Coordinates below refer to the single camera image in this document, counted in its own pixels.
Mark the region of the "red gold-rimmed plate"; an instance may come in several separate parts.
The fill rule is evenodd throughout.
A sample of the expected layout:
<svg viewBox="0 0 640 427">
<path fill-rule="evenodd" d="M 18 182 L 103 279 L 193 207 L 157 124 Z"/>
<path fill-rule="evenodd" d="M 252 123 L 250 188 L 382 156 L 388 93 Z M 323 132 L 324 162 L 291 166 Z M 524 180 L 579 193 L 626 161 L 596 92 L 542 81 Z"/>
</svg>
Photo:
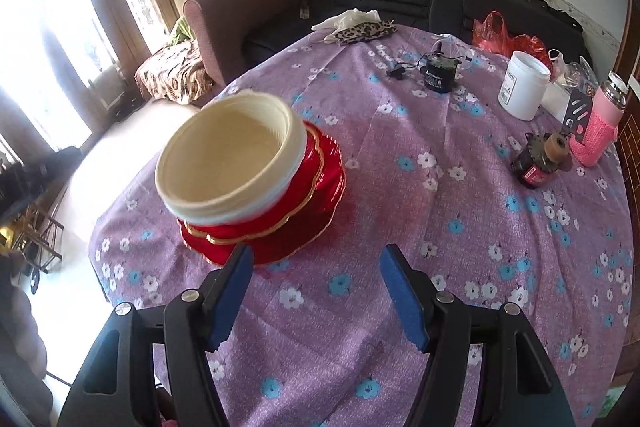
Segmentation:
<svg viewBox="0 0 640 427">
<path fill-rule="evenodd" d="M 288 188 L 278 201 L 258 217 L 235 225 L 189 225 L 179 220 L 182 237 L 204 239 L 214 246 L 227 246 L 253 239 L 261 239 L 279 230 L 311 201 L 326 167 L 326 154 L 322 150 L 321 131 L 309 121 L 304 122 L 307 145 L 303 161 Z"/>
</svg>

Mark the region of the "large white foam bowl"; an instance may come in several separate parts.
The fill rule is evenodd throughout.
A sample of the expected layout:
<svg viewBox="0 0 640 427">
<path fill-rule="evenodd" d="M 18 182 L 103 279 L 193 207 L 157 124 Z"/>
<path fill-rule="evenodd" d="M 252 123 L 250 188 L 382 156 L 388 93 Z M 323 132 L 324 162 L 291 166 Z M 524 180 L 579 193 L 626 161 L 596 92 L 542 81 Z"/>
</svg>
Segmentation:
<svg viewBox="0 0 640 427">
<path fill-rule="evenodd" d="M 160 154 L 157 192 L 174 216 L 194 225 L 242 221 L 283 195 L 306 145 L 300 122 L 282 136 L 257 126 L 202 138 L 186 126 Z"/>
</svg>

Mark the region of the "large beige fibre bowl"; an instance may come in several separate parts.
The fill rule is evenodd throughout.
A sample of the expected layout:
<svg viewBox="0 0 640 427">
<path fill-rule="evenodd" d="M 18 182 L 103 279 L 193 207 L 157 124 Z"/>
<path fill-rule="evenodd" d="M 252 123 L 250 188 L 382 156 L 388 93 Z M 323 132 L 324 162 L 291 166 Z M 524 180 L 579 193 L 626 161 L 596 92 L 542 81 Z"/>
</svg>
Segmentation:
<svg viewBox="0 0 640 427">
<path fill-rule="evenodd" d="M 307 147 L 303 121 L 275 95 L 243 91 L 207 105 L 165 145 L 155 186 L 194 225 L 244 221 L 286 192 Z"/>
</svg>

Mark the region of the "red scalloped plate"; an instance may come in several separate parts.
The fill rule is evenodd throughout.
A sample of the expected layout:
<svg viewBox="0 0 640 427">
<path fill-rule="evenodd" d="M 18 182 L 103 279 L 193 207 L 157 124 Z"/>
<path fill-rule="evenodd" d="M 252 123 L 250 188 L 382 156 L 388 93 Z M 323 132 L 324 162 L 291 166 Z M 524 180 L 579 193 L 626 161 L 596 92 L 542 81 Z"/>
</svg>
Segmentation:
<svg viewBox="0 0 640 427">
<path fill-rule="evenodd" d="M 270 235 L 241 242 L 253 248 L 256 265 L 270 265 L 290 257 L 321 235 L 333 220 L 336 207 L 345 192 L 346 172 L 342 152 L 336 141 L 322 132 L 321 140 L 322 150 L 326 154 L 326 167 L 308 205 Z M 191 251 L 202 255 L 214 265 L 224 265 L 236 245 L 214 246 L 204 239 L 189 236 L 181 238 Z"/>
</svg>

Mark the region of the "purple floral tablecloth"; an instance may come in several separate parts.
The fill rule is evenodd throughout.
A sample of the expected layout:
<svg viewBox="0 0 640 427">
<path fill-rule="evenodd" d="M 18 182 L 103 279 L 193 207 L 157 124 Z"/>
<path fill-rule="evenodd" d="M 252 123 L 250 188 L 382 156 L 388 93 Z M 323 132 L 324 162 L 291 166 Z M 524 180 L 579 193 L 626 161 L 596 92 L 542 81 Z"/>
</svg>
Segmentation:
<svg viewBox="0 0 640 427">
<path fill-rule="evenodd" d="M 575 423 L 596 420 L 631 310 L 632 226 L 620 160 L 558 172 L 537 190 L 510 165 L 526 133 L 498 102 L 506 60 L 467 46 L 448 94 L 396 64 L 437 40 L 408 27 L 371 43 L 305 37 L 233 81 L 275 95 L 336 141 L 346 188 L 329 226 L 290 257 L 255 265 L 229 338 L 207 355 L 235 426 L 399 426 L 427 356 L 400 325 L 380 271 L 389 243 L 439 291 L 471 306 L 515 303 L 560 377 Z M 169 303 L 214 264 L 184 245 L 154 158 L 98 221 L 91 261 L 112 303 Z"/>
</svg>

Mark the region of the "dark jar with red label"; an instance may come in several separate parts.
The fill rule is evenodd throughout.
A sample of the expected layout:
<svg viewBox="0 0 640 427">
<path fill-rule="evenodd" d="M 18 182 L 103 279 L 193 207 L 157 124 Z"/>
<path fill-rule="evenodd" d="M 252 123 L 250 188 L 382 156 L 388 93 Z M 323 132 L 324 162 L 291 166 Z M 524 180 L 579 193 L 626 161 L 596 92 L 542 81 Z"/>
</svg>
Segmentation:
<svg viewBox="0 0 640 427">
<path fill-rule="evenodd" d="M 522 185 L 535 190 L 558 172 L 573 168 L 570 142 L 560 132 L 526 133 L 523 150 L 511 162 L 511 172 Z"/>
</svg>

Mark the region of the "black perforated card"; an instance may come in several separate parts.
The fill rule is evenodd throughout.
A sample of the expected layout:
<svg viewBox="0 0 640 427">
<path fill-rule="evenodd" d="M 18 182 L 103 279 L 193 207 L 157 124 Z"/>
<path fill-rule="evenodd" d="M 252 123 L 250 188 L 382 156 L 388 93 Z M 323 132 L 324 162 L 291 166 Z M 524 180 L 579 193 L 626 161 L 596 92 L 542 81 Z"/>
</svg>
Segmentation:
<svg viewBox="0 0 640 427">
<path fill-rule="evenodd" d="M 578 143 L 584 142 L 591 112 L 591 96 L 574 88 L 570 91 L 570 99 L 562 120 L 562 132 L 572 136 Z"/>
</svg>

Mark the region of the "white tissue box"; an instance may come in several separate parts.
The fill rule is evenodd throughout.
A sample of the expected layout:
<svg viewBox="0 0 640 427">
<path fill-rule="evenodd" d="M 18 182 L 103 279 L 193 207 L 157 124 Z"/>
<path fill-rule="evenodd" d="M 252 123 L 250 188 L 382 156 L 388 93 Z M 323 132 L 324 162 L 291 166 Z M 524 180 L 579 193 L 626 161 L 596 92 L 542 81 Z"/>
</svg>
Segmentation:
<svg viewBox="0 0 640 427">
<path fill-rule="evenodd" d="M 541 99 L 541 107 L 562 124 L 569 101 L 570 91 L 552 82 L 547 84 Z"/>
</svg>

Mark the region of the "white plastic jar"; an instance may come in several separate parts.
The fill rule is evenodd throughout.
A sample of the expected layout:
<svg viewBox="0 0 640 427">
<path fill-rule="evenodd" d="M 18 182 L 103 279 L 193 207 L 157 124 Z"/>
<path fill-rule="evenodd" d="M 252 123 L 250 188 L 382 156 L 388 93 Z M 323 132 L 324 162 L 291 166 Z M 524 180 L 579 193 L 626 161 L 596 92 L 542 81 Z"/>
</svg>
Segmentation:
<svg viewBox="0 0 640 427">
<path fill-rule="evenodd" d="M 500 106 L 519 120 L 533 120 L 550 77 L 550 69 L 538 58 L 522 51 L 514 51 L 498 93 Z"/>
</svg>

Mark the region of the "clear plastic bag with items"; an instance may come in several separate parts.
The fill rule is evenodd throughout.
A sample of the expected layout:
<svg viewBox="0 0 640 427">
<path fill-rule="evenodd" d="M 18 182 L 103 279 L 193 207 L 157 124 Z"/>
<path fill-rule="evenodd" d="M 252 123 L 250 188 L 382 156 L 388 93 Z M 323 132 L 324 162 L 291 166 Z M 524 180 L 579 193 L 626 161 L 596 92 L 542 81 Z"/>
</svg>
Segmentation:
<svg viewBox="0 0 640 427">
<path fill-rule="evenodd" d="M 548 52 L 552 65 L 551 82 L 557 84 L 567 92 L 578 89 L 585 95 L 593 96 L 599 87 L 596 74 L 586 61 L 579 57 L 578 62 L 567 63 L 560 50 L 552 49 Z"/>
</svg>

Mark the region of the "floral blanket on sofa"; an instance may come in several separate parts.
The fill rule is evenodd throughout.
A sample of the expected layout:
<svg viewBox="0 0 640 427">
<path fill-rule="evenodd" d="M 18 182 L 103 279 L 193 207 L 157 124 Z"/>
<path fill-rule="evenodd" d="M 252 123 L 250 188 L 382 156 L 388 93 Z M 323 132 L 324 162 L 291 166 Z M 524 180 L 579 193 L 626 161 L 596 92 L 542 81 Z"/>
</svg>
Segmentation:
<svg viewBox="0 0 640 427">
<path fill-rule="evenodd" d="M 215 90 L 195 40 L 158 50 L 139 66 L 134 80 L 145 98 L 166 98 L 180 105 L 189 105 Z"/>
</svg>

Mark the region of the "red plastic bag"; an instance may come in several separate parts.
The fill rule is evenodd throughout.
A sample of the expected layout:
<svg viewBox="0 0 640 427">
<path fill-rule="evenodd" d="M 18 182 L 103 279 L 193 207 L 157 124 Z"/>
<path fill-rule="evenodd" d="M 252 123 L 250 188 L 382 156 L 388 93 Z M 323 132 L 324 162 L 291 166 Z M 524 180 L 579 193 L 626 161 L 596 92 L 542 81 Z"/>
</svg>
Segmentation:
<svg viewBox="0 0 640 427">
<path fill-rule="evenodd" d="M 524 52 L 543 62 L 548 68 L 552 66 L 544 42 L 536 36 L 526 34 L 512 37 L 506 20 L 498 11 L 490 11 L 484 20 L 474 20 L 472 45 L 506 58 L 510 58 L 514 51 Z"/>
</svg>

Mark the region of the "leopard print pouch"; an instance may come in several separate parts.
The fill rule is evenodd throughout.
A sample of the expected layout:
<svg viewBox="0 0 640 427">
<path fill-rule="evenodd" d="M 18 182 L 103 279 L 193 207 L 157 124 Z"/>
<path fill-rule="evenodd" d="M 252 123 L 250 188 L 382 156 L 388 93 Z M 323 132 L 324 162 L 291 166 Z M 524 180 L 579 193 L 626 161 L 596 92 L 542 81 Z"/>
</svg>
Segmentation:
<svg viewBox="0 0 640 427">
<path fill-rule="evenodd" d="M 393 22 L 364 22 L 351 28 L 337 31 L 335 41 L 341 46 L 357 42 L 369 42 L 393 35 L 397 27 Z"/>
</svg>

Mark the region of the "white gloves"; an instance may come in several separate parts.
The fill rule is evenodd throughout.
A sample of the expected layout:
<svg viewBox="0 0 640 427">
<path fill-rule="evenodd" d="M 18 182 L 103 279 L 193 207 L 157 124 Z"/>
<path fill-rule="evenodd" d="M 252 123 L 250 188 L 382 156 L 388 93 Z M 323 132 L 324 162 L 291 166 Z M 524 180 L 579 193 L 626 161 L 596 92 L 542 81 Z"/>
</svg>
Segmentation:
<svg viewBox="0 0 640 427">
<path fill-rule="evenodd" d="M 363 12 L 358 9 L 350 9 L 341 14 L 329 17 L 321 23 L 315 24 L 311 27 L 311 30 L 342 31 L 363 23 L 379 23 L 380 21 L 381 17 L 377 10 Z"/>
</svg>

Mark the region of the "black sofa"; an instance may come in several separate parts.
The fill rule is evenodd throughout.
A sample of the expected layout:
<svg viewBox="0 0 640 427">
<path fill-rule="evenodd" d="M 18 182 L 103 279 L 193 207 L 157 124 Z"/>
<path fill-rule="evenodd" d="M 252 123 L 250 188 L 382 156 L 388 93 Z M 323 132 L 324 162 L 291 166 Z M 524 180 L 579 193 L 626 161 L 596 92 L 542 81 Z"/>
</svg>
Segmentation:
<svg viewBox="0 0 640 427">
<path fill-rule="evenodd" d="M 254 67 L 310 33 L 327 18 L 356 8 L 378 11 L 382 20 L 472 41 L 473 23 L 491 11 L 502 14 L 511 37 L 539 38 L 548 49 L 560 50 L 565 60 L 592 61 L 582 26 L 568 14 L 542 0 L 299 0 L 283 13 L 250 31 L 243 39 L 242 57 Z"/>
</svg>

